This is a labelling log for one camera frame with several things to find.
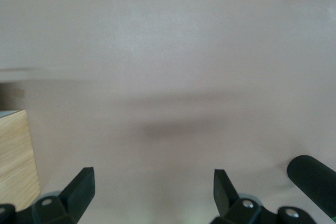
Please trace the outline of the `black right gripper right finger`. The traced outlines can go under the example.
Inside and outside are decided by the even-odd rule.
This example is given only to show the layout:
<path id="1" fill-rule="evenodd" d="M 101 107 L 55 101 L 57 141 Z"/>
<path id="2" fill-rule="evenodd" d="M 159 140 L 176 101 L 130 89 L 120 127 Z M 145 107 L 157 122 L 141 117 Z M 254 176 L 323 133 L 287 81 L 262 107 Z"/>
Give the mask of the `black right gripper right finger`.
<path id="1" fill-rule="evenodd" d="M 219 216 L 216 223 L 260 223 L 261 206 L 251 198 L 241 197 L 223 169 L 214 171 L 213 196 Z"/>

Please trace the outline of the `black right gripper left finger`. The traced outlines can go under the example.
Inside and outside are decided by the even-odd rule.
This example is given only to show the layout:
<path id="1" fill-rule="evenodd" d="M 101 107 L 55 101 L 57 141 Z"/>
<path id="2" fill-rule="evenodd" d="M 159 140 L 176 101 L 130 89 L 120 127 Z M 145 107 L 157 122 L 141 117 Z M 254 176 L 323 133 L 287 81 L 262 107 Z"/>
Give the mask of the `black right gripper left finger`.
<path id="1" fill-rule="evenodd" d="M 34 223 L 78 223 L 95 196 L 94 184 L 94 169 L 83 168 L 57 196 L 46 196 L 32 206 Z"/>

